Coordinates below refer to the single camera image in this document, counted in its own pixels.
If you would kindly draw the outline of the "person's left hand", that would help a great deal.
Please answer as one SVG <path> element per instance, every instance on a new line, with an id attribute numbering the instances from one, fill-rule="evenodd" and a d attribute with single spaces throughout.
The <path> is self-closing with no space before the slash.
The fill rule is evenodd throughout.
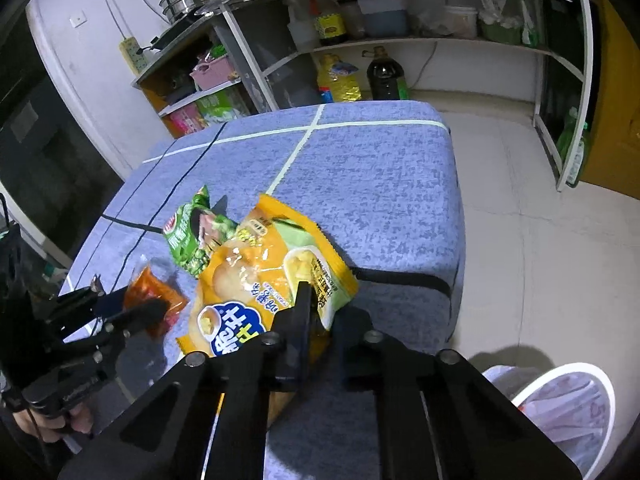
<path id="1" fill-rule="evenodd" d="M 29 410 L 13 414 L 13 418 L 25 434 L 40 438 L 44 443 L 52 443 L 62 438 L 62 429 L 70 425 L 75 432 L 90 434 L 93 416 L 86 404 L 78 404 L 68 412 L 68 416 L 47 418 Z"/>

